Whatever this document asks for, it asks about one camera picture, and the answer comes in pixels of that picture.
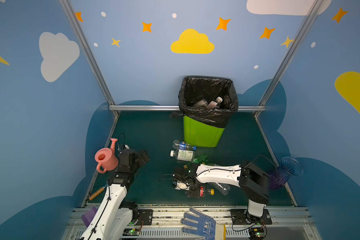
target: watering can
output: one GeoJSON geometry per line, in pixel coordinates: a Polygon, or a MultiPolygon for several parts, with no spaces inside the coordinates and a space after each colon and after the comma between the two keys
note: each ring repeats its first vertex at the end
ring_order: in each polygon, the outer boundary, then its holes
{"type": "Polygon", "coordinates": [[[95,154],[95,160],[98,162],[96,170],[100,173],[111,171],[119,164],[119,160],[115,156],[115,143],[117,139],[111,138],[110,140],[112,141],[110,148],[102,148],[95,154]]]}

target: trash can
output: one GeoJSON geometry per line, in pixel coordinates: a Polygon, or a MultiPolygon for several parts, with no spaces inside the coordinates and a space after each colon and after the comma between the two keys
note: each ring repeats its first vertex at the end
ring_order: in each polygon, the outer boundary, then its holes
{"type": "Polygon", "coordinates": [[[216,147],[229,119],[239,107],[232,80],[188,76],[183,79],[178,98],[184,116],[184,141],[199,147],[216,147]],[[217,97],[223,99],[219,109],[192,107],[202,99],[211,102],[217,97]]]}

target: green floor mat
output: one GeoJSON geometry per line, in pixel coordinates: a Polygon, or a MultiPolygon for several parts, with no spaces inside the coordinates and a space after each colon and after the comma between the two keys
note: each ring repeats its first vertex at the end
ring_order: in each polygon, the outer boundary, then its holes
{"type": "MultiPolygon", "coordinates": [[[[130,148],[136,151],[146,150],[151,159],[138,170],[138,176],[125,200],[136,201],[138,204],[247,205],[248,198],[235,186],[231,186],[228,196],[215,190],[214,195],[195,199],[187,197],[183,190],[175,190],[171,180],[157,181],[163,174],[172,174],[175,167],[184,165],[184,162],[170,157],[173,140],[183,140],[183,118],[170,118],[169,115],[170,112],[121,112],[112,137],[117,138],[123,132],[125,143],[130,148]]],[[[233,115],[217,147],[197,148],[196,156],[203,153],[207,154],[210,162],[221,166],[253,161],[259,154],[272,160],[252,113],[233,115]]],[[[274,169],[272,163],[264,157],[258,157],[254,163],[264,171],[274,169]]],[[[110,174],[110,171],[98,174],[92,192],[104,186],[110,174]]],[[[103,197],[104,192],[90,202],[100,203],[103,197]]],[[[270,190],[268,205],[292,206],[285,187],[270,190]]]]}

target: purple sponge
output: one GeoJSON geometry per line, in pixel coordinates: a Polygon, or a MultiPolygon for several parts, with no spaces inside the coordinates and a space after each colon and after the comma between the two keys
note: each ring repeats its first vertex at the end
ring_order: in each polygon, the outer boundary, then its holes
{"type": "Polygon", "coordinates": [[[95,217],[95,214],[97,212],[96,207],[91,208],[88,212],[86,212],[85,214],[83,214],[81,216],[81,219],[83,220],[84,224],[86,227],[89,226],[89,224],[91,223],[92,219],[95,217]]]}

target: glove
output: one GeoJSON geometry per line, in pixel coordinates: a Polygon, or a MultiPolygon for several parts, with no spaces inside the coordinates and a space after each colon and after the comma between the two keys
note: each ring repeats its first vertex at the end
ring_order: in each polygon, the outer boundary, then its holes
{"type": "Polygon", "coordinates": [[[186,225],[181,229],[183,233],[196,235],[198,238],[195,240],[225,240],[225,225],[216,224],[213,218],[193,207],[189,210],[181,219],[181,223],[186,225]]]}

